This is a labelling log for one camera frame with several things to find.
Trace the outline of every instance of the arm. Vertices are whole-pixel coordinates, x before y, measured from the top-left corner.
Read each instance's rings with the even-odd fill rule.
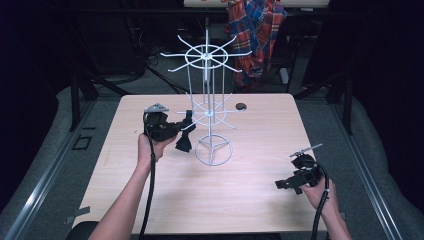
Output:
[[[352,239],[346,223],[339,213],[336,185],[330,180],[329,186],[330,192],[328,193],[328,199],[325,201],[321,216],[330,234],[330,238],[337,240]],[[311,205],[317,209],[322,193],[324,192],[324,178],[315,187],[303,185],[300,189],[306,194]]]
[[[156,159],[163,155],[163,150],[175,138],[164,142],[153,141]],[[103,216],[89,239],[129,239],[137,215],[138,205],[144,184],[150,174],[150,145],[147,137],[138,137],[137,166],[121,194]]]

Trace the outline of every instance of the forearm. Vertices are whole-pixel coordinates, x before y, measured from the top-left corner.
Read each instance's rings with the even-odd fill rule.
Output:
[[[148,167],[137,167],[121,194],[109,208],[90,239],[129,239],[134,226]]]
[[[330,239],[345,240],[352,239],[346,226],[346,222],[340,216],[337,209],[324,209],[321,214]]]

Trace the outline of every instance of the gray floor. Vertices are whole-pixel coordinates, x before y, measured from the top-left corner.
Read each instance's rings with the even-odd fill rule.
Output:
[[[306,40],[302,45],[292,94],[302,91],[301,79],[312,47],[312,40]],[[180,66],[181,59],[160,57],[158,60],[156,66],[151,65],[152,68],[188,88],[185,72],[166,71]],[[232,92],[231,74],[226,75],[229,75],[229,81],[225,83],[225,92]],[[200,72],[192,72],[192,80],[198,80],[200,76]],[[284,87],[279,81],[278,75],[270,74],[255,91],[282,92]],[[200,92],[201,85],[193,84],[193,91]],[[150,71],[136,81],[119,86],[135,94],[175,93]],[[86,114],[74,133],[68,132],[71,126],[70,91],[65,89],[58,94],[60,106],[53,126],[25,179],[0,215],[0,239],[6,236],[8,239],[64,239],[70,231],[71,224],[65,224],[65,219],[73,216],[79,207],[119,103],[119,96],[115,93],[100,85],[96,87],[100,97],[96,102],[82,100]],[[222,86],[217,85],[217,91],[221,89]],[[381,142],[365,110],[354,101],[354,135],[349,136],[340,125],[341,108],[326,104],[326,91],[322,89],[296,103],[311,144],[324,144],[314,153],[337,184],[340,211],[349,217],[347,225],[353,238],[424,239],[423,215],[401,195],[388,174]],[[72,150],[78,136],[91,138],[87,150]],[[62,160],[61,164],[55,164],[57,159]],[[54,181],[40,189],[41,185],[37,184],[46,180],[49,170],[56,172],[49,175]],[[34,204],[29,199],[37,191],[45,195],[35,199]],[[280,235],[281,239],[310,238],[309,232]]]

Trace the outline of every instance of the dark background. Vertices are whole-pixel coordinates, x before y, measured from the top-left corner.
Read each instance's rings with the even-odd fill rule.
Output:
[[[59,5],[102,7],[98,2],[74,0]],[[99,75],[140,76],[155,40],[174,39],[181,25],[191,28],[194,36],[199,31],[189,18],[169,16],[150,19],[150,24],[116,16],[66,21],[63,16],[45,12],[57,2],[2,0],[0,4],[3,209],[51,126],[58,107],[56,94],[70,85],[78,72],[76,67]],[[162,5],[140,1],[137,5],[109,0],[102,4],[110,8],[182,7],[182,1],[162,1]],[[361,64],[353,77],[354,96],[366,108],[382,139],[389,172],[402,193],[424,212],[420,170],[424,151],[422,6],[420,1],[331,1],[332,12],[365,12],[371,17],[366,22],[326,19],[304,83],[326,79],[359,56]],[[143,30],[149,31],[140,42]],[[178,51],[181,46],[177,42],[163,44]]]

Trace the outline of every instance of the black cable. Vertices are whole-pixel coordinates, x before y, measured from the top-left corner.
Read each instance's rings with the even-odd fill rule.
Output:
[[[147,127],[146,127],[146,116],[147,116],[147,113],[145,113],[144,116],[143,116],[143,124],[144,124],[144,131],[147,134],[147,138],[149,139],[150,151],[151,151],[151,154],[150,154],[150,163],[151,163],[151,167],[150,167],[150,187],[149,187],[149,195],[147,197],[146,210],[144,212],[143,225],[141,226],[140,235],[138,236],[138,239],[143,239],[144,232],[146,231],[147,220],[149,219],[149,213],[150,213],[150,206],[152,204],[153,191],[154,191],[154,188],[155,188],[156,155],[155,155],[155,151],[154,151],[154,148],[153,148],[152,137],[150,136],[150,133],[147,130]]]
[[[315,239],[317,239],[318,225],[319,225],[319,219],[321,217],[322,209],[324,208],[325,201],[327,200],[327,196],[328,196],[328,193],[330,191],[330,177],[327,173],[327,170],[324,168],[324,166],[322,164],[320,164],[316,161],[312,161],[312,160],[305,160],[305,162],[310,162],[310,163],[316,164],[321,169],[321,171],[324,175],[324,181],[325,181],[324,182],[324,185],[325,185],[324,188],[325,189],[324,189],[324,192],[322,193],[321,200],[318,204],[318,207],[317,207],[317,210],[316,210],[316,213],[315,213],[314,224],[313,224],[313,227],[312,227],[311,240],[315,240]]]

